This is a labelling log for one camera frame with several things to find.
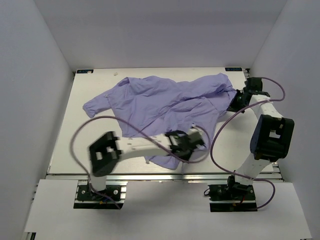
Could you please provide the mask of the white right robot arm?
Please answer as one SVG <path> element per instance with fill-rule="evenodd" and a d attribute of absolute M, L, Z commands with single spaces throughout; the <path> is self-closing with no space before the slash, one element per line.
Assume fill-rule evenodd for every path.
<path fill-rule="evenodd" d="M 257 118 L 249 144 L 250 154 L 234 172 L 234 182 L 225 187 L 226 195 L 233 200 L 243 195 L 244 188 L 251 186 L 253 179 L 266 166 L 284 159 L 289 152 L 295 123 L 282 116 L 273 102 L 269 93 L 263 91 L 262 78 L 249 77 L 227 109 L 229 112 L 244 113 L 244 108 L 250 106 Z"/>

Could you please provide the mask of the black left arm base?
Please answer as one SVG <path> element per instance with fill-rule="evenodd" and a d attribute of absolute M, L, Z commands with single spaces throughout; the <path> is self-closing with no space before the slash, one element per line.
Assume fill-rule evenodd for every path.
<path fill-rule="evenodd" d="M 120 210 L 125 201 L 126 183 L 111 183 L 105 189 L 96 193 L 88 183 L 80 182 L 77 185 L 73 202 L 74 209 L 82 210 Z"/>

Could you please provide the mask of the lilac zip jacket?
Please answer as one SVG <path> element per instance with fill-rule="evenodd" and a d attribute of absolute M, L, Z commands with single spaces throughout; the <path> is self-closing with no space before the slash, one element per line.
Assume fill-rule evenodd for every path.
<path fill-rule="evenodd" d="M 113 88 L 83 105 L 90 117 L 111 109 L 123 119 L 119 126 L 123 137 L 141 137 L 130 123 L 148 136 L 171 131 L 188 132 L 192 125 L 204 128 L 208 145 L 216 124 L 236 95 L 228 76 L 219 73 L 193 81 L 175 82 L 168 78 L 126 77 Z"/>

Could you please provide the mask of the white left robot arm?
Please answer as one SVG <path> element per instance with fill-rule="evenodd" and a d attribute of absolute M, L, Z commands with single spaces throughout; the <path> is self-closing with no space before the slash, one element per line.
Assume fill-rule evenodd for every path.
<path fill-rule="evenodd" d="M 201 130 L 193 127 L 187 133 L 176 130 L 154 136 L 117 137 L 109 131 L 92 143 L 89 150 L 91 163 L 88 193 L 99 200 L 106 193 L 106 179 L 121 161 L 154 156 L 170 156 L 189 163 L 195 151 L 206 148 Z"/>

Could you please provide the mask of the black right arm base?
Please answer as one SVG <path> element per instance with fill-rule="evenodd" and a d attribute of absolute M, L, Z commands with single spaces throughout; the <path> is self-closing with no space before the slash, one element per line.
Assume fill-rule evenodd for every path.
<path fill-rule="evenodd" d="M 203 192 L 209 197 L 212 213 L 257 212 L 256 196 L 252 185 L 248 190 L 230 188 L 226 184 L 211 184 Z"/>

